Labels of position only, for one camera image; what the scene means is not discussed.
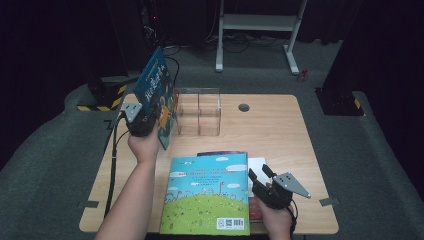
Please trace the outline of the black yellow striped stand base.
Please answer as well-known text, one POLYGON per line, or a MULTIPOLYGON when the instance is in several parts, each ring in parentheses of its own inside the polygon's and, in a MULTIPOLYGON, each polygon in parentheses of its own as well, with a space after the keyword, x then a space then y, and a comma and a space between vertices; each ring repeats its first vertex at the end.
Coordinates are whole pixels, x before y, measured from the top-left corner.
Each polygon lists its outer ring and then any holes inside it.
POLYGON ((127 76, 108 76, 90 80, 77 103, 79 111, 113 111, 127 88, 127 76))

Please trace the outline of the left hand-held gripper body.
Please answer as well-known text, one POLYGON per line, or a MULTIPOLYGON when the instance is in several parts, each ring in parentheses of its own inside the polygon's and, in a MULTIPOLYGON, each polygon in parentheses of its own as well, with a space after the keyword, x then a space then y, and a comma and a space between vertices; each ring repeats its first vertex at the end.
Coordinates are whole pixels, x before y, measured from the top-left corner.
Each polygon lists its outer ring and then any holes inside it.
POLYGON ((126 126, 132 136, 148 136, 155 125, 154 113, 147 114, 141 103, 124 102, 122 105, 126 126))

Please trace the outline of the dark blue picture book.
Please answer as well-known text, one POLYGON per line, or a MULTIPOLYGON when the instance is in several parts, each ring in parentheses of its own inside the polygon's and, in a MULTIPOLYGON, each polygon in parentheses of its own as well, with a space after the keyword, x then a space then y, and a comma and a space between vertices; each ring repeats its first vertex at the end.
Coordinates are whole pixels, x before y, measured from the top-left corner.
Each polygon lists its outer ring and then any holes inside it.
POLYGON ((161 47, 151 55, 136 81, 133 93, 147 114, 154 113, 158 122, 158 138, 164 150, 170 144, 176 118, 176 96, 161 47))

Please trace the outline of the person's right hand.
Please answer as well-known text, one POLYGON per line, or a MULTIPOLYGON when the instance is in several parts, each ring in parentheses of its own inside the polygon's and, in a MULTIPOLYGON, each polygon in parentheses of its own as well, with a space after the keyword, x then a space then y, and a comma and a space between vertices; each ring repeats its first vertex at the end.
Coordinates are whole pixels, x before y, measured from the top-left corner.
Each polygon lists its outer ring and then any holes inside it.
POLYGON ((261 209, 263 224, 270 240, 291 240, 292 217, 287 210, 269 208, 262 200, 256 198, 261 209))

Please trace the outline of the white red book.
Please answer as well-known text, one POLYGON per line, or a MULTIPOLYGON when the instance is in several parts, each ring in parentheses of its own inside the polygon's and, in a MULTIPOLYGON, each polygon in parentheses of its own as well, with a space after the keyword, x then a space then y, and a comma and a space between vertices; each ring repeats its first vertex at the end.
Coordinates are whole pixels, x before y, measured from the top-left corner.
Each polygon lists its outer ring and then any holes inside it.
MULTIPOLYGON (((263 157, 248 158, 248 167, 256 174, 257 180, 266 185, 269 182, 269 177, 262 171, 262 166, 266 163, 263 157)), ((262 222, 262 212, 252 192, 253 182, 248 179, 248 197, 249 197, 249 218, 251 223, 262 222)))

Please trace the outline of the clear acrylic book rack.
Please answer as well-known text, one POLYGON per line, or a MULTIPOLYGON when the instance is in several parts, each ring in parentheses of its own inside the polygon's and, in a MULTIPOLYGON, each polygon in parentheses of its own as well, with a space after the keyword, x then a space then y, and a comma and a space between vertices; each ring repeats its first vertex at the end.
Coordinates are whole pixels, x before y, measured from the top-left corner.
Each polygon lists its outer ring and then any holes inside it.
POLYGON ((219 88, 178 88, 174 133, 190 136, 218 136, 221 127, 219 88))

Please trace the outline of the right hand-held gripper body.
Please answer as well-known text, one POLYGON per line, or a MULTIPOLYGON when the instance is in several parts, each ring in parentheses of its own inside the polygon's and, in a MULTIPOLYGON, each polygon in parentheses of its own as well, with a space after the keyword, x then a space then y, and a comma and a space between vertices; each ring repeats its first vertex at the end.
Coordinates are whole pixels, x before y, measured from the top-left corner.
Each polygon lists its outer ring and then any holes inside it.
POLYGON ((270 187, 264 184, 252 187, 253 194, 262 200, 269 208, 284 209, 293 201, 293 194, 310 199, 311 194, 290 173, 276 175, 270 187))

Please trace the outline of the dark equipment rack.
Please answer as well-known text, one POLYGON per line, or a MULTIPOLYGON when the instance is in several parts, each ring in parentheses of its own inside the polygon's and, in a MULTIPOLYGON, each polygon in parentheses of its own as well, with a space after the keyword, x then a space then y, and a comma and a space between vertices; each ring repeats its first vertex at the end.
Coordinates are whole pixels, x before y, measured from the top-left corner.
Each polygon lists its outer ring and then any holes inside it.
POLYGON ((154 51, 149 0, 107 0, 128 70, 142 70, 154 51))

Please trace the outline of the white metal stand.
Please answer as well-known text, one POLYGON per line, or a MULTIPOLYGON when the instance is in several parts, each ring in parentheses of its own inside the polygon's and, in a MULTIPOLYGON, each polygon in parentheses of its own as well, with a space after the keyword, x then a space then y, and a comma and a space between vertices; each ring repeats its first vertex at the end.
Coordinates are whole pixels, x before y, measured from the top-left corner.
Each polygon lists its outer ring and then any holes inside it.
POLYGON ((280 31, 291 33, 289 44, 284 45, 282 50, 286 56, 291 73, 293 75, 299 75, 300 70, 293 55, 293 48, 303 20, 307 2, 308 0, 300 0, 299 10, 296 15, 281 16, 227 14, 224 12, 225 0, 219 0, 219 25, 215 71, 222 72, 224 69, 223 33, 225 30, 280 31))

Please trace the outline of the person's left hand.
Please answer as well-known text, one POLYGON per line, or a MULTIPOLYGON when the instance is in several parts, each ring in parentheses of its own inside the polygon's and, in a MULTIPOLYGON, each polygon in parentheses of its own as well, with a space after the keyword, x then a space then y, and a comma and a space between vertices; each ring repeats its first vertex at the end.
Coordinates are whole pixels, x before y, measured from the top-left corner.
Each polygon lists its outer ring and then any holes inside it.
POLYGON ((128 146, 139 164, 152 164, 157 159, 160 143, 158 139, 158 125, 145 137, 128 137, 128 146))

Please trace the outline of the purple magazine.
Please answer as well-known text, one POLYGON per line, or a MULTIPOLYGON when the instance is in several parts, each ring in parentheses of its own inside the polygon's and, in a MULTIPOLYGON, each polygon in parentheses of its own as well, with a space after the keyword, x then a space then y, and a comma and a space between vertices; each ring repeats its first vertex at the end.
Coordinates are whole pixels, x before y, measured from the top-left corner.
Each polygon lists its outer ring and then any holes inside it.
POLYGON ((230 154, 241 154, 247 157, 247 152, 244 151, 209 151, 199 152, 196 156, 212 156, 212 155, 230 155, 230 154))

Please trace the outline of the light blue green picture book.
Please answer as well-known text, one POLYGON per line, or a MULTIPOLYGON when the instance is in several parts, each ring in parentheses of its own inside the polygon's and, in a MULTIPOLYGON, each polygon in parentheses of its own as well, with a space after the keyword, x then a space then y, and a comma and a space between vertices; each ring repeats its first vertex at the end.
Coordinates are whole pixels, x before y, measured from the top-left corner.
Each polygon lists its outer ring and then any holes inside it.
POLYGON ((176 157, 170 166, 161 234, 250 234, 247 155, 176 157))

